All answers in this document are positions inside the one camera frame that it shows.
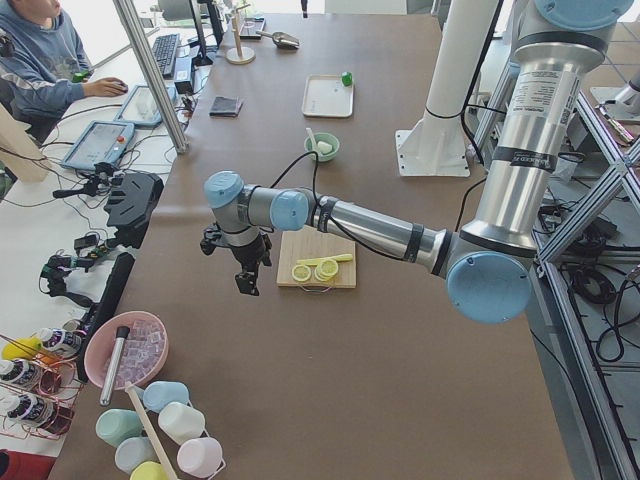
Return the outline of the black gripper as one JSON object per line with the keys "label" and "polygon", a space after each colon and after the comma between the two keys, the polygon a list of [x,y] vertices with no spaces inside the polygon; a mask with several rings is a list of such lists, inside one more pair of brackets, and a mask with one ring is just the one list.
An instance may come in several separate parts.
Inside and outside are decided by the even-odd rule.
{"label": "black gripper", "polygon": [[259,267],[272,266],[272,243],[266,233],[250,227],[239,234],[231,234],[225,232],[218,224],[212,224],[203,230],[200,248],[205,255],[211,255],[216,248],[229,249],[241,265],[241,272],[235,275],[239,292],[251,296],[259,295]]}

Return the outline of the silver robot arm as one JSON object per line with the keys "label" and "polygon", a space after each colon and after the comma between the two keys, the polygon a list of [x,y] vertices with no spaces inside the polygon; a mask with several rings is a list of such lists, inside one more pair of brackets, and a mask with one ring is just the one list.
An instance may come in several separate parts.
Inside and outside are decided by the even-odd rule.
{"label": "silver robot arm", "polygon": [[214,221],[201,248],[231,251],[236,281],[256,294],[269,261],[269,231],[309,226],[445,281],[452,305],[481,323],[521,314],[531,295],[536,213],[559,157],[584,76],[598,67],[626,1],[529,1],[516,23],[515,90],[472,218],[436,230],[329,195],[315,187],[246,184],[233,171],[212,175],[204,193]]}

